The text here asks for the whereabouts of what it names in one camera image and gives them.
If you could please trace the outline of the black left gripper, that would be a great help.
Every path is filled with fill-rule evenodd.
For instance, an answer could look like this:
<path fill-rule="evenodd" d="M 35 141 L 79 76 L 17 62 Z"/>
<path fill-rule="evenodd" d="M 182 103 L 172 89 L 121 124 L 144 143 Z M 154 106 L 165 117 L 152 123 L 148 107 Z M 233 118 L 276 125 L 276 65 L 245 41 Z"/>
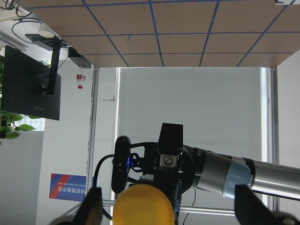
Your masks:
<path fill-rule="evenodd" d="M 158 142 L 143 142 L 140 182 L 162 191 L 173 210 L 180 210 L 184 166 L 191 162 L 183 150 L 183 125 L 163 123 Z"/>

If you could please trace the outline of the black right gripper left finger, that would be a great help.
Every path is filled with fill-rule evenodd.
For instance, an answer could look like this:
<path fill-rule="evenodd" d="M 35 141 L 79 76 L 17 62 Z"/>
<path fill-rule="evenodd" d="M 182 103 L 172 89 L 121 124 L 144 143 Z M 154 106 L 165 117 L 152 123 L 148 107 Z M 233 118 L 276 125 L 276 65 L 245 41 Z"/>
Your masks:
<path fill-rule="evenodd" d="M 102 190 L 93 187 L 80 204 L 74 216 L 63 216 L 54 219 L 51 225 L 100 225 L 103 219 Z"/>

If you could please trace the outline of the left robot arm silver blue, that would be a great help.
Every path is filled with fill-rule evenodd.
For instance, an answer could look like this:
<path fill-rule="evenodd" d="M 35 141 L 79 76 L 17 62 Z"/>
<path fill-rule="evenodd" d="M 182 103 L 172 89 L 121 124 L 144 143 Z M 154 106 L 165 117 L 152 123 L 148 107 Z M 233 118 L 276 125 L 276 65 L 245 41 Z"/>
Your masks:
<path fill-rule="evenodd" d="M 246 185 L 256 193 L 300 199 L 298 168 L 184 145 L 181 124 L 163 123 L 158 142 L 139 146 L 145 148 L 143 174 L 153 175 L 154 186 L 167 196 L 175 213 L 190 188 L 234 198 L 236 185 Z"/>

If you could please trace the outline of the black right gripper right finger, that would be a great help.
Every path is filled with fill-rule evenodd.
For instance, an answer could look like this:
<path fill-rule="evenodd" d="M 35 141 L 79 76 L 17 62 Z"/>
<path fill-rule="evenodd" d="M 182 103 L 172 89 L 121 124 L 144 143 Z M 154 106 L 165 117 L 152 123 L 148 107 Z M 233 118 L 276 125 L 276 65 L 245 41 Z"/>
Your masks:
<path fill-rule="evenodd" d="M 235 186 L 234 212 L 241 225 L 298 225 L 292 214 L 270 211 L 246 186 Z"/>

